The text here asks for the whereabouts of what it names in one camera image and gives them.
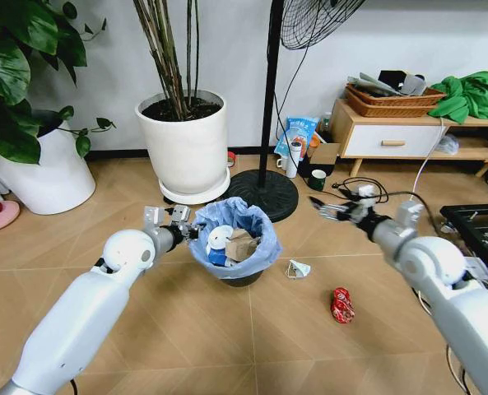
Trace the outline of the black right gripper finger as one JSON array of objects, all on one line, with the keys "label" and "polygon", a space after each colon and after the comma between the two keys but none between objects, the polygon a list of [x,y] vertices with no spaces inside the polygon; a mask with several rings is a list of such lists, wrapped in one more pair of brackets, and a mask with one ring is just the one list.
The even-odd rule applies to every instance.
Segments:
[{"label": "black right gripper finger", "polygon": [[349,206],[348,204],[339,205],[339,204],[325,203],[316,197],[309,197],[309,200],[311,201],[313,207],[317,211],[322,213],[338,213],[338,212],[343,213],[352,210],[351,206]]},{"label": "black right gripper finger", "polygon": [[333,208],[321,207],[318,214],[330,221],[351,221],[351,214],[345,211],[338,211]]}]

